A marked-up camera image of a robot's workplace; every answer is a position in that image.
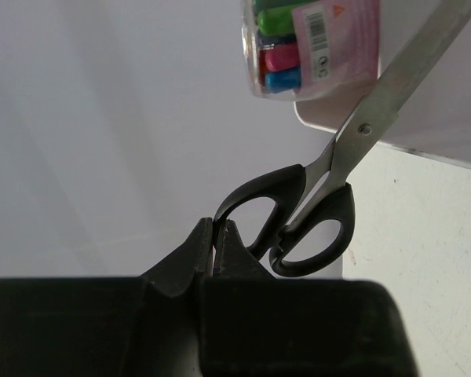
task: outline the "pink label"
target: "pink label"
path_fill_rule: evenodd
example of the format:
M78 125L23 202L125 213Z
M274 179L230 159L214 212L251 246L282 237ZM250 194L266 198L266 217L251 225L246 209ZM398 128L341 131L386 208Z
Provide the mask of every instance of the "pink label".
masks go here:
M327 92L378 74L379 0L321 0L296 8L301 92Z

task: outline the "scissors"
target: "scissors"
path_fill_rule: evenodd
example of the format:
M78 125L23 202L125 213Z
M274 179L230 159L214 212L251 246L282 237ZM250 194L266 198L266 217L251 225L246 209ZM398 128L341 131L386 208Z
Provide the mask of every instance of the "scissors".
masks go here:
M321 156L306 167L293 165L240 186L214 216L214 245L225 219L239 206L267 197L274 209L247 250L260 260L270 249L275 273L298 277L323 269L347 249L354 233L355 208L347 177L397 119L398 111L471 18L471 0L443 0L421 29L389 64L375 87L361 99ZM324 183L287 225L319 180ZM317 255L299 262L284 258L320 222L336 220L340 231Z

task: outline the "blue marker cap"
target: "blue marker cap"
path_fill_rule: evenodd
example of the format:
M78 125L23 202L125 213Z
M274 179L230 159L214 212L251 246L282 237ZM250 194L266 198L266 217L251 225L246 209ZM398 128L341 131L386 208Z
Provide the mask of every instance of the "blue marker cap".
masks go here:
M271 93L280 93L286 90L300 88L300 67L290 68L279 72L269 72L265 75L265 86Z

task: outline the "scissor pivot screw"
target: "scissor pivot screw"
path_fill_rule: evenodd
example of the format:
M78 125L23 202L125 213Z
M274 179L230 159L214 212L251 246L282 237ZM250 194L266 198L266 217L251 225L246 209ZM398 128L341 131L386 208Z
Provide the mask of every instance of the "scissor pivot screw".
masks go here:
M368 136L371 134L371 126L368 123L364 123L358 128L358 132L363 136Z

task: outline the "marker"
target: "marker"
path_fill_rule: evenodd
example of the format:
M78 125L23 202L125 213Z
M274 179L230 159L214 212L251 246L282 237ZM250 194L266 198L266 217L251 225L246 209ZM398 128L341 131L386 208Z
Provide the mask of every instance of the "marker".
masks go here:
M300 67L287 69L286 71L269 72L265 75L265 86L271 93L300 88Z
M254 0L253 12L259 14L260 11L271 8L278 8L280 6L295 5L295 4L309 4L317 2L317 0Z
M258 82L260 85L265 86L265 75L267 75L268 69L265 64L265 51L260 51L258 55Z
M297 41L297 36L295 34L283 35L283 36L272 36L267 37L261 33L260 30L257 31L257 40L260 47L266 46L278 46L286 45L287 43L294 43Z
M298 53L297 43L276 46L273 49L264 51L264 53L265 66L270 72L284 71L300 66L300 54Z
M293 17L291 11L305 3L280 6L262 10L257 16L257 24L260 32L266 37L294 34Z

